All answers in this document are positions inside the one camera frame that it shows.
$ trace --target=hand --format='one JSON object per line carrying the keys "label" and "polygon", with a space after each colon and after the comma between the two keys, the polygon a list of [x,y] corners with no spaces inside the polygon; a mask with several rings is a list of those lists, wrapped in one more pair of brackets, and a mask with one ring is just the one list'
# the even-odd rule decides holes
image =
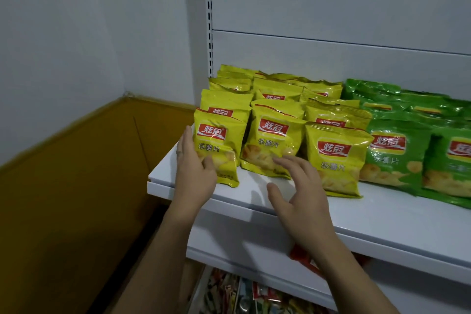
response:
{"label": "hand", "polygon": [[170,208],[174,213],[193,220],[214,193],[217,180],[212,157],[207,156],[203,162],[199,160],[193,132],[190,126],[186,126],[177,144],[177,178]]}
{"label": "hand", "polygon": [[287,202],[278,186],[269,183],[268,199],[296,243],[307,251],[314,251],[313,246],[318,247],[324,240],[336,237],[321,178],[317,170],[300,157],[285,155],[273,161],[290,172],[296,193]]}

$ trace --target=lower shelf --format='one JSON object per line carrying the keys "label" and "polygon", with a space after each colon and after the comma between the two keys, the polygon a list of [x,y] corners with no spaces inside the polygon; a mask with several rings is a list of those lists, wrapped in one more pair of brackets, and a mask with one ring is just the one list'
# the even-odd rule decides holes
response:
{"label": "lower shelf", "polygon": [[[187,257],[336,309],[327,282],[288,258],[286,233],[201,210]],[[471,287],[380,260],[365,270],[401,313],[469,313]]]}

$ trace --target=person's right hand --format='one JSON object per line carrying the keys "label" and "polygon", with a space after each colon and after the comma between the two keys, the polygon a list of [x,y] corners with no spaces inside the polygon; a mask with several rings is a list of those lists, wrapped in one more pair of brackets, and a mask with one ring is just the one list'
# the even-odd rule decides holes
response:
{"label": "person's right hand", "polygon": [[286,168],[294,180],[296,193],[287,202],[274,183],[267,184],[270,200],[283,227],[306,250],[335,235],[327,195],[312,165],[300,157],[286,155],[273,161]]}

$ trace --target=forearm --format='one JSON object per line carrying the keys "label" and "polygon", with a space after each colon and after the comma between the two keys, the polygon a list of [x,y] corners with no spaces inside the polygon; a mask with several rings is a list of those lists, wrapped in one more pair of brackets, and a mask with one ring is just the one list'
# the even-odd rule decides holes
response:
{"label": "forearm", "polygon": [[113,314],[175,312],[193,220],[169,207]]}
{"label": "forearm", "polygon": [[325,276],[339,313],[398,314],[335,234],[319,243],[322,245],[308,251]]}

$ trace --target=person's left arm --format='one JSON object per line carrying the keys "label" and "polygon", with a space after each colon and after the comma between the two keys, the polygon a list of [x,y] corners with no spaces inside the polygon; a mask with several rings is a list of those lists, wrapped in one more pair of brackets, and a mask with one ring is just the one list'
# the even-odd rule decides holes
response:
{"label": "person's left arm", "polygon": [[193,222],[216,186],[211,157],[200,162],[186,127],[177,145],[173,201],[112,314],[174,313]]}

